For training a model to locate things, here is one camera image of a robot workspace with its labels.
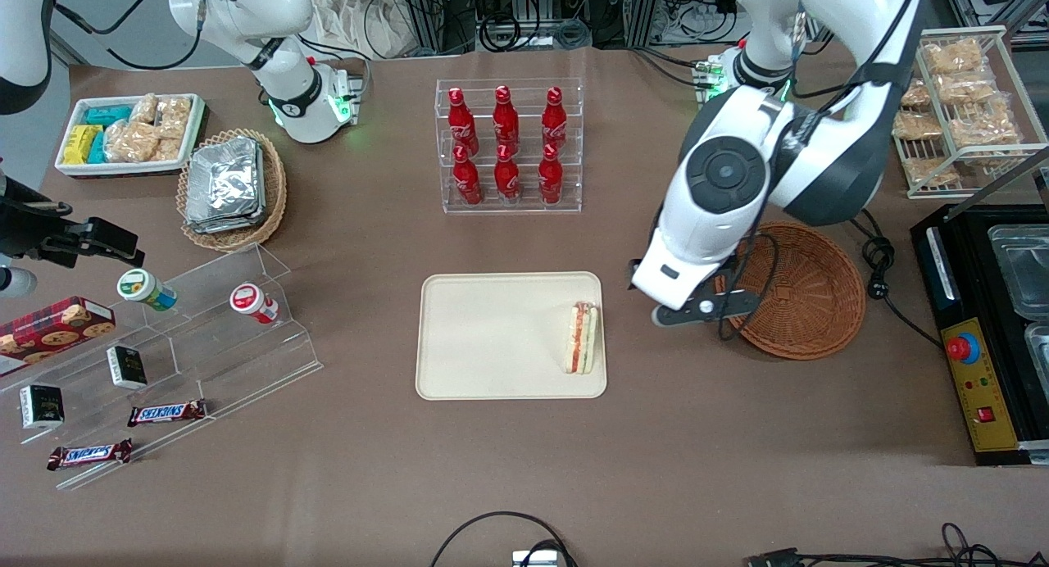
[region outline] table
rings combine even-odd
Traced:
[[[805,60],[800,87],[823,88],[851,68],[832,44]],[[435,79],[551,73],[585,79],[583,212],[444,215]],[[584,565],[737,565],[785,546],[928,555],[945,521],[1010,559],[1049,546],[1049,472],[971,466],[943,354],[881,303],[870,303],[847,350],[813,363],[721,344],[712,327],[651,324],[654,303],[625,290],[626,261],[644,254],[695,100],[625,51],[378,63],[360,126],[315,146],[278,130],[248,69],[77,67],[71,78],[73,100],[199,93],[213,110],[209,133],[255,128],[274,140],[290,198],[266,247],[293,269],[285,289],[325,369],[73,493],[53,490],[45,459],[4,430],[0,563],[424,565],[455,526],[494,509],[547,519]],[[74,216],[137,232],[157,276],[217,256],[180,234],[175,178],[77,182],[52,171],[43,190]],[[1033,189],[1016,195],[1037,201]],[[896,157],[871,204],[898,248],[895,302],[925,328],[906,231],[938,204],[906,200]],[[854,228],[821,231],[862,265]],[[39,290],[0,305],[3,318],[71,293],[115,301],[123,269],[102,258],[74,271],[27,267]],[[415,394],[427,276],[549,269],[602,280],[603,396]],[[457,538],[443,564],[506,565],[540,538],[535,526],[490,521]]]

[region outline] red button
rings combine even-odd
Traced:
[[[972,347],[969,344],[969,340],[964,339],[964,336],[952,336],[952,339],[947,340],[947,357],[951,361],[964,361],[964,358],[969,357],[972,354]]]

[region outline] red bottle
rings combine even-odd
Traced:
[[[547,90],[547,109],[542,111],[542,144],[553,145],[560,152],[564,146],[564,126],[569,116],[561,107],[561,88]]]
[[[514,155],[506,145],[499,145],[495,150],[495,187],[502,197],[502,204],[517,204],[521,198],[521,187],[517,179],[517,163]]]
[[[510,149],[510,155],[516,156],[520,149],[520,127],[517,124],[517,109],[510,102],[510,88],[505,85],[495,88],[492,123],[495,126],[496,145],[506,145]]]
[[[557,159],[557,148],[553,143],[543,145],[542,160],[539,161],[539,194],[542,194],[543,204],[557,204],[561,201],[563,176],[561,161]]]
[[[452,138],[456,145],[462,145],[470,153],[469,156],[477,155],[480,145],[477,141],[477,128],[473,124],[473,115],[470,108],[463,100],[463,90],[451,88],[448,90],[448,100],[451,109],[448,111],[448,126],[452,130]]]
[[[452,175],[455,176],[455,187],[463,195],[463,200],[466,204],[480,204],[485,200],[485,194],[480,190],[480,179],[477,178],[477,167],[470,160],[467,149],[462,145],[452,149],[452,156],[455,157]]]

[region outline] wicker basket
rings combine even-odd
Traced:
[[[284,176],[284,163],[281,163],[280,156],[277,155],[277,149],[274,149],[273,143],[265,135],[254,130],[236,128],[236,130],[224,130],[221,133],[215,134],[214,137],[206,138],[201,143],[201,146],[226,143],[233,137],[240,137],[241,135],[243,137],[252,137],[262,146],[262,167],[263,175],[265,176],[265,200],[266,209],[270,212],[269,216],[266,216],[266,220],[262,224],[259,224],[258,227],[233,228],[233,231],[221,231],[219,234],[210,235],[196,234],[188,224],[183,224],[183,234],[191,242],[202,246],[202,248],[217,249],[221,250],[221,253],[233,253],[233,250],[240,249],[242,246],[249,245],[249,243],[265,242],[266,239],[270,239],[270,235],[273,235],[273,232],[277,231],[280,220],[284,217],[284,208],[287,204],[287,178]],[[184,165],[183,171],[178,175],[178,194],[175,197],[175,208],[178,209],[179,215],[184,219],[186,216],[186,187],[188,178],[189,163]]]
[[[831,239],[802,224],[771,222],[759,228],[778,243],[779,262],[765,301],[741,335],[793,361],[814,361],[843,349],[859,332],[866,310],[866,291],[856,266]],[[761,293],[772,257],[771,243],[757,239],[738,287]],[[719,279],[720,291],[723,284]],[[738,328],[745,320],[741,315],[729,321]]]

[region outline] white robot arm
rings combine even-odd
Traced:
[[[855,95],[842,119],[770,95],[793,69],[798,1],[856,59]],[[634,271],[634,286],[661,303],[654,312],[659,325],[712,321],[726,310],[686,303],[710,295],[704,283],[735,253],[766,201],[814,226],[857,215],[881,181],[893,115],[909,82],[921,0],[740,2],[754,28],[746,47],[727,56],[738,88],[697,114]]]
[[[51,77],[55,0],[0,0],[0,114],[25,111]]]
[[[306,29],[311,0],[204,0],[200,38],[254,71],[277,122],[302,143],[325,140],[352,116],[346,71],[311,64],[294,36]],[[195,35],[200,0],[168,0],[180,29]]]

